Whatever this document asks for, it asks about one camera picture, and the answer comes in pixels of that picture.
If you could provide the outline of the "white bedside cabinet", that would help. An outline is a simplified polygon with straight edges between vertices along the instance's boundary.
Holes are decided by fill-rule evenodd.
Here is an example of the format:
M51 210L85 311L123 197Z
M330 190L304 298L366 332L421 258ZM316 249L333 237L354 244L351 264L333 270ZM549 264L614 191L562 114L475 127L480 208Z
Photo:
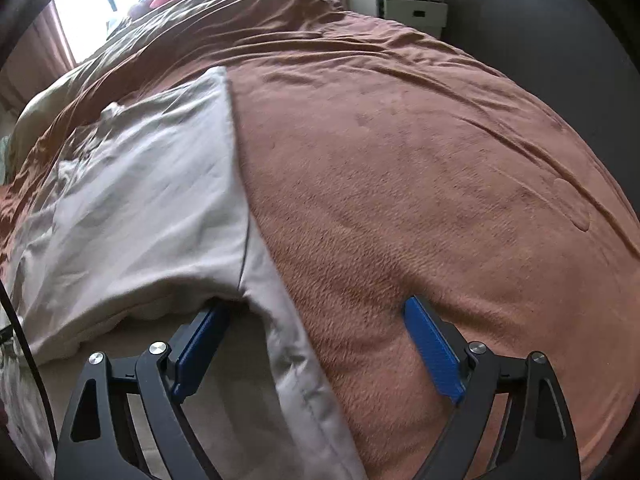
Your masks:
M352 12L384 18L440 38L447 26L448 6L442 0L347 0Z

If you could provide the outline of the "left pink curtain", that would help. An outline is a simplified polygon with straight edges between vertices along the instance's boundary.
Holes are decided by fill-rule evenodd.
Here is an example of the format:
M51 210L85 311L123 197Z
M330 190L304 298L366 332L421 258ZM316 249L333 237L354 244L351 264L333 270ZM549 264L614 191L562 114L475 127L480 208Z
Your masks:
M1 105L19 112L75 66L58 8L51 1L26 29L2 67Z

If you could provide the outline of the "brown bed blanket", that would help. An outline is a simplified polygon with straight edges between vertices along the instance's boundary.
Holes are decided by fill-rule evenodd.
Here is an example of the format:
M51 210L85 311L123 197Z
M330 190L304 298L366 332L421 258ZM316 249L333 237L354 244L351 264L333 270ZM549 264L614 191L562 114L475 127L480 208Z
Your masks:
M580 466L639 455L639 222L546 104L329 0L209 0L76 96L1 190L4 282L64 142L221 67L250 212L363 464L416 472L448 416L400 319L417 292L559 376Z

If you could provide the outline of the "beige large garment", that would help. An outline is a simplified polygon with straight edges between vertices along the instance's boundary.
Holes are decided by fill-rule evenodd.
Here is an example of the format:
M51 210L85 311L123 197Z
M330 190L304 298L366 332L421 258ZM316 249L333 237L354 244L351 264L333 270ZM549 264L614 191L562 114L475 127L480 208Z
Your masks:
M6 286L62 415L88 353L146 350L207 300L250 313L188 405L226 479L361 479L340 404L250 212L226 71L107 102L55 157Z

